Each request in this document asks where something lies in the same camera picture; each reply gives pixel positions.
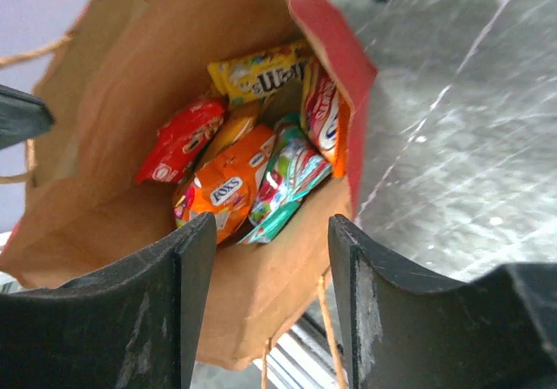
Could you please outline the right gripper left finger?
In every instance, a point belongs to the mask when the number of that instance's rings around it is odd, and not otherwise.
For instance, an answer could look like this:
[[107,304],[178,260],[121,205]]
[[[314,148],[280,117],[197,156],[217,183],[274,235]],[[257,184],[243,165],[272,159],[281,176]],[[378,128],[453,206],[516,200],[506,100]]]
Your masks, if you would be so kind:
[[56,289],[4,294],[2,387],[188,387],[215,255],[205,213]]

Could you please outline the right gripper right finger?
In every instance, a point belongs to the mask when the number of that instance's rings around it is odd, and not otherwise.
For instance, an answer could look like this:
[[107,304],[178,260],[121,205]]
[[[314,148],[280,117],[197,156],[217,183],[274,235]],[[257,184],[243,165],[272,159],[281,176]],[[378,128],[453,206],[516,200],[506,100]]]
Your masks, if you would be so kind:
[[328,249],[350,387],[555,387],[554,264],[499,265],[463,283],[342,215]]

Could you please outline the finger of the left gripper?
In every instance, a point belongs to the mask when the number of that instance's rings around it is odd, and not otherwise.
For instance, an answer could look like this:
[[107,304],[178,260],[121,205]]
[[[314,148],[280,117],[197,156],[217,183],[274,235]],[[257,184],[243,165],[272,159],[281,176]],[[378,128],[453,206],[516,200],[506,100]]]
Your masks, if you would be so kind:
[[46,104],[29,93],[0,86],[0,143],[9,148],[48,132],[55,118]]

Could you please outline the orange Foxs fruits candy bag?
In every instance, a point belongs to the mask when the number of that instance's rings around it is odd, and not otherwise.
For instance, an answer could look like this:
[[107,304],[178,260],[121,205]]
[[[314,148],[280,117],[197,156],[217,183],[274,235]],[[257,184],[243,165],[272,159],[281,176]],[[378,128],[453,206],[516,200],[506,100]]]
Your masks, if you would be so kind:
[[332,175],[346,173],[346,147],[351,108],[335,80],[312,57],[305,67],[300,124],[310,141],[332,164]]

